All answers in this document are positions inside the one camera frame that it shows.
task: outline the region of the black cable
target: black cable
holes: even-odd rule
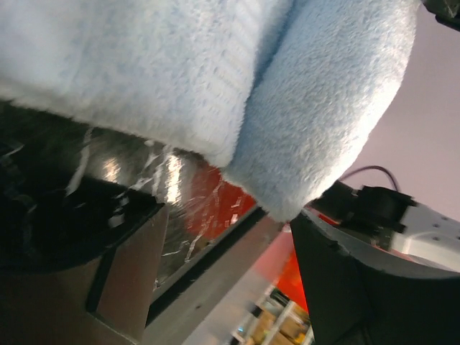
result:
[[[386,167],[381,167],[379,165],[368,165],[366,167],[361,167],[359,169],[356,169],[356,170],[353,170],[347,174],[345,174],[344,176],[342,176],[339,181],[343,181],[343,180],[346,180],[347,178],[350,178],[351,176],[354,176],[358,173],[362,173],[363,171],[367,171],[367,170],[379,170],[381,172],[383,172],[386,176],[388,176],[388,178],[390,179],[390,182],[392,183],[393,185],[393,188],[397,191],[397,192],[400,192],[400,185],[399,183],[397,182],[396,180],[396,177],[386,168]]]

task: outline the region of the marble countertop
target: marble countertop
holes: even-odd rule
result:
[[[164,203],[158,285],[254,205],[198,155],[7,103],[0,103],[0,182],[7,206],[0,211],[0,264],[33,261],[92,231],[129,227],[147,205]]]

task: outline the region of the towel fold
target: towel fold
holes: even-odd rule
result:
[[[389,106],[418,2],[3,0],[0,98],[200,153],[289,220]]]
[[[279,221],[321,196],[397,93],[418,3],[307,0],[248,100],[226,179]]]

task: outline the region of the towel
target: towel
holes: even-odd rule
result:
[[[355,161],[395,97],[417,0],[307,0],[262,82],[224,176],[279,221],[295,218]]]
[[[200,153],[288,220],[390,104],[417,2],[2,0],[0,98]]]

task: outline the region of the white wall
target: white wall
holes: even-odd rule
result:
[[[405,81],[353,168],[383,165],[402,191],[460,220],[460,32],[424,8]],[[381,172],[347,181],[390,186]]]

